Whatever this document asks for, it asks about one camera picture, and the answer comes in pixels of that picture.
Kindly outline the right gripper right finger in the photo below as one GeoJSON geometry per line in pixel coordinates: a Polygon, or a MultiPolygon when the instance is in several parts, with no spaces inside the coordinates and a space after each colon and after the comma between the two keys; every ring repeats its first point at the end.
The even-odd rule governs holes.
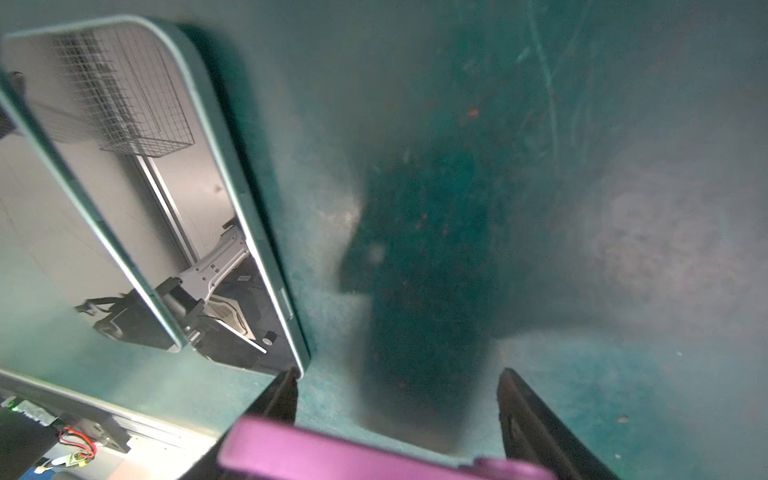
{"type": "Polygon", "coordinates": [[[617,477],[511,368],[499,377],[497,403],[509,459],[540,465],[559,479],[617,477]]]}

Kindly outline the phone black landscape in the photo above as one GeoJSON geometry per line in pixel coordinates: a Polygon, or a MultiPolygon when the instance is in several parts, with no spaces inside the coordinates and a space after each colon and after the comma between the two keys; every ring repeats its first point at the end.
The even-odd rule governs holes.
{"type": "Polygon", "coordinates": [[[71,347],[85,338],[176,353],[122,262],[7,112],[1,114],[1,336],[71,347]]]}

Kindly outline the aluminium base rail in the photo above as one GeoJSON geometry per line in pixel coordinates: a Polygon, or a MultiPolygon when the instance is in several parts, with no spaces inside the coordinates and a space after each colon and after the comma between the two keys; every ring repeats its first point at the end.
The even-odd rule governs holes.
{"type": "Polygon", "coordinates": [[[217,441],[213,436],[181,428],[109,402],[59,387],[6,369],[1,370],[1,391],[28,400],[61,419],[85,425],[117,450],[130,450],[131,437],[140,437],[204,453],[217,441]]]}

